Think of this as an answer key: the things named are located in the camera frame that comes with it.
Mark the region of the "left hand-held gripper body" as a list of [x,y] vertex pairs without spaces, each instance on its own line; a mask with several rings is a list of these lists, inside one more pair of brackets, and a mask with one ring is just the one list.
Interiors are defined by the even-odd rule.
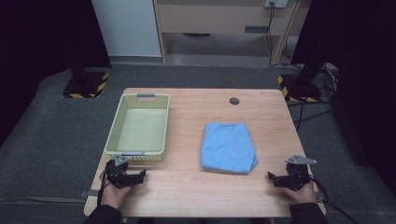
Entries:
[[138,180],[136,175],[128,175],[128,158],[117,156],[106,163],[105,173],[107,179],[118,189],[131,187],[134,180]]

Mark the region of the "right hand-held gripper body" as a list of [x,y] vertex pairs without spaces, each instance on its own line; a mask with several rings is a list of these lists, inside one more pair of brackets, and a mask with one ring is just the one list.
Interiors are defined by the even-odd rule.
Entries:
[[282,182],[284,188],[297,191],[303,185],[310,182],[308,166],[317,164],[317,161],[308,159],[301,155],[294,155],[286,159],[286,164],[286,170],[288,174],[277,176],[275,182]]

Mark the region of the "pale green plastic basket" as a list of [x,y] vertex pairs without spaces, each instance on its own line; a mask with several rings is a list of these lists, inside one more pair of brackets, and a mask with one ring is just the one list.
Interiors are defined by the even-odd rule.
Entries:
[[127,93],[120,98],[104,152],[112,158],[162,161],[165,155],[170,96]]

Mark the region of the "blue cloth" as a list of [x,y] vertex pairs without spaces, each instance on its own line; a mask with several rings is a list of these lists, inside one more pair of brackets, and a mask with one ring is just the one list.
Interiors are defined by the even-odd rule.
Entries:
[[247,174],[258,162],[246,123],[206,124],[201,148],[204,169]]

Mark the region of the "person's right hand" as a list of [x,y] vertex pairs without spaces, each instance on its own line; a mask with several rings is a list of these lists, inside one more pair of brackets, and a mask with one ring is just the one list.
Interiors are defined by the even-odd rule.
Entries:
[[290,197],[292,204],[315,203],[317,201],[313,182],[308,182],[297,191],[288,188],[280,188],[279,190]]

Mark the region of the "person's left hand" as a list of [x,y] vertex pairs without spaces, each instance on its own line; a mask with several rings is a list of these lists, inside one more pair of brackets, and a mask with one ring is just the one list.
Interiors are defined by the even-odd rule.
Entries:
[[100,174],[100,180],[104,183],[102,190],[101,205],[109,205],[117,210],[120,210],[124,200],[131,192],[132,188],[116,188],[106,177],[105,173]]

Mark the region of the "grey tape strip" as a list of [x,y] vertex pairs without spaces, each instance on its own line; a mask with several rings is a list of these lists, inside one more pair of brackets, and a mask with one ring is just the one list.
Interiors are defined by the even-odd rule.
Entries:
[[97,197],[99,194],[98,189],[82,190],[79,194],[80,198],[88,198],[89,196]]

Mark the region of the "black stand with striped base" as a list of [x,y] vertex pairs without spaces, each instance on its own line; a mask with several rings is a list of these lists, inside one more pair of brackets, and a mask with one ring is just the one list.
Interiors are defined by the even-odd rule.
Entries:
[[286,101],[320,102],[321,92],[313,83],[320,71],[319,64],[306,64],[298,75],[281,75],[277,78]]
[[74,56],[65,59],[72,73],[63,90],[63,98],[97,98],[106,85],[109,74],[102,71],[87,71]]

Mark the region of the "dark curtain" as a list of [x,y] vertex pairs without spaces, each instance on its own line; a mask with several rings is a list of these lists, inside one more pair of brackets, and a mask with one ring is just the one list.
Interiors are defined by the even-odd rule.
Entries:
[[312,0],[292,61],[305,82],[324,63],[338,69],[341,132],[396,196],[396,0]]
[[0,146],[41,80],[109,66],[92,0],[0,0]]

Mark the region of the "white cabinet panel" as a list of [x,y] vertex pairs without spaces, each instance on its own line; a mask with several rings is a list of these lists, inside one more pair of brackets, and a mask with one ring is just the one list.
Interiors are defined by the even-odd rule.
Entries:
[[109,56],[161,57],[153,0],[92,0]]

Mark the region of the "light wooden desk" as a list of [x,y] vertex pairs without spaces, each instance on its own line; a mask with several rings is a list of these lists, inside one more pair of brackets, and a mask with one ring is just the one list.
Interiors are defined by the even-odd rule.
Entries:
[[153,0],[162,54],[171,34],[262,33],[270,64],[277,64],[288,37],[300,34],[313,0],[289,0],[285,8],[267,8],[264,1]]

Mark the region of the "white power strip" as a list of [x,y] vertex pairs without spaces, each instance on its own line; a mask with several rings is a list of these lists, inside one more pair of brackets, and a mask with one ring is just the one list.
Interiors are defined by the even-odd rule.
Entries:
[[289,0],[265,0],[264,6],[267,8],[285,8]]

